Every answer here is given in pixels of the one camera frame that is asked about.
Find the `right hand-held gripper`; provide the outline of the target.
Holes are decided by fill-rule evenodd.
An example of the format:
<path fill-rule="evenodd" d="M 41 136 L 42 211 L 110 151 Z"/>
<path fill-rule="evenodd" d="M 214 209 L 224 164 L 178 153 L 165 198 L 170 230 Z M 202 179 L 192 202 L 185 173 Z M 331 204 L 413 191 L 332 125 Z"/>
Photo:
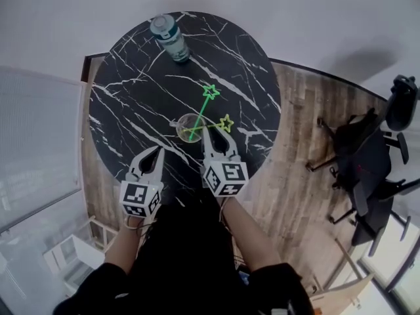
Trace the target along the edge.
<path fill-rule="evenodd" d="M 221 128 L 202 129 L 203 167 L 201 179 L 203 188 L 209 189 L 215 197 L 234 197 L 248 183 L 248 170 L 237 154 L 234 139 Z M 223 157 L 214 157 L 214 152 Z"/>

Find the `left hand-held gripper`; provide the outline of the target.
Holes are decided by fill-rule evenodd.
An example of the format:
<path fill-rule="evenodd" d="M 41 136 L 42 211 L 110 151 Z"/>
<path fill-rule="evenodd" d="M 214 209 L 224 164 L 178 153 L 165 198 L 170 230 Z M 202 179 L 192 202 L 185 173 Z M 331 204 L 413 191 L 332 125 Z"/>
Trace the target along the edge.
<path fill-rule="evenodd" d="M 161 203 L 164 159 L 165 150 L 159 146 L 147 148 L 133 158 L 119 193 L 119 204 L 127 215 L 150 217 Z"/>

